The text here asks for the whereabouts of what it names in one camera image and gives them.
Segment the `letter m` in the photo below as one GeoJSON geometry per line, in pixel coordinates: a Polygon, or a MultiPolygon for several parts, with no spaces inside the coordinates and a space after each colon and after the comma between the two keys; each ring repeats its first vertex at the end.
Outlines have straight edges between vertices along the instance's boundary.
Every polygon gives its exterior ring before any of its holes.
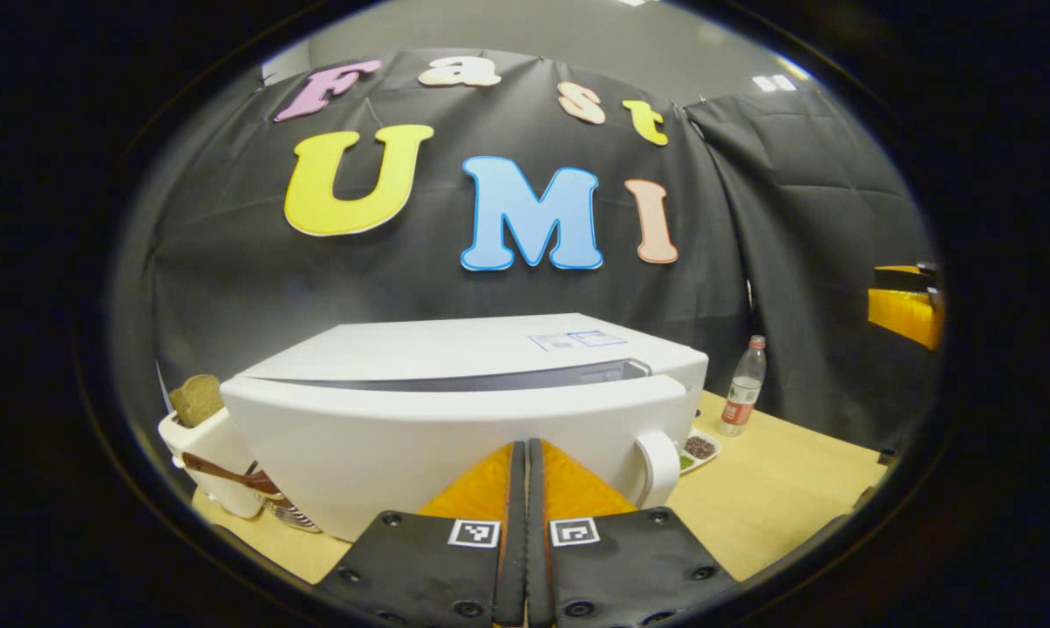
{"type": "Polygon", "coordinates": [[[594,174],[562,167],[537,200],[512,160],[476,156],[462,168],[475,179],[476,190],[475,242],[461,256],[467,270],[505,270],[512,265],[513,253],[502,242],[502,223],[529,266],[540,264],[558,226],[556,248],[549,256],[553,266],[581,270],[602,266],[591,215],[591,195],[598,186],[594,174]]]}

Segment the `red bottle label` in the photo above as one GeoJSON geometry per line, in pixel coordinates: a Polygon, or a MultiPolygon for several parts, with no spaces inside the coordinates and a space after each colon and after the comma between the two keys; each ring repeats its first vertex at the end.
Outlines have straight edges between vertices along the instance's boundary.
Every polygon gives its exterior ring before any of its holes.
{"type": "Polygon", "coordinates": [[[753,403],[737,403],[728,401],[723,406],[724,424],[744,425],[749,421],[749,413],[754,409],[753,403]]]}

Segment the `letter u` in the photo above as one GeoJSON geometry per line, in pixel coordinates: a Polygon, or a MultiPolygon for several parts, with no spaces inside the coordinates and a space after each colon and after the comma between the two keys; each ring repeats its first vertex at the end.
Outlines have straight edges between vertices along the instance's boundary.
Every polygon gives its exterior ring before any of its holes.
{"type": "Polygon", "coordinates": [[[422,124],[385,126],[375,132],[385,150],[378,186],[357,200],[335,198],[338,163],[358,143],[356,131],[324,132],[296,144],[296,168],[286,194],[286,218],[310,235],[357,234],[393,218],[408,202],[417,168],[417,148],[433,137],[422,124]]]}

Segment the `microwave handle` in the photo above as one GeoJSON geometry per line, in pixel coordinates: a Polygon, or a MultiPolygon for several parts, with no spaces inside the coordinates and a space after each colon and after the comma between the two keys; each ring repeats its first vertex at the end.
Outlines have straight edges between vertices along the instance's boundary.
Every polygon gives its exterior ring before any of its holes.
{"type": "Polygon", "coordinates": [[[636,505],[642,509],[664,506],[680,480],[680,454],[664,432],[640,435],[636,442],[646,462],[646,484],[636,505]]]}

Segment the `table surface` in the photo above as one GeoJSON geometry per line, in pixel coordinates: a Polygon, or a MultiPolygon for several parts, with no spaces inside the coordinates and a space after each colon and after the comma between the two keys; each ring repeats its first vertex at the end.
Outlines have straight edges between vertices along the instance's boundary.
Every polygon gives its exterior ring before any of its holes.
{"type": "MultiPolygon", "coordinates": [[[[696,430],[723,444],[708,464],[680,476],[668,505],[737,580],[784,557],[833,518],[847,514],[885,470],[878,453],[763,413],[753,413],[741,436],[715,428],[723,398],[704,393],[696,430]]],[[[267,510],[245,520],[207,500],[193,505],[275,564],[316,584],[351,544],[302,532],[267,510]]]]}

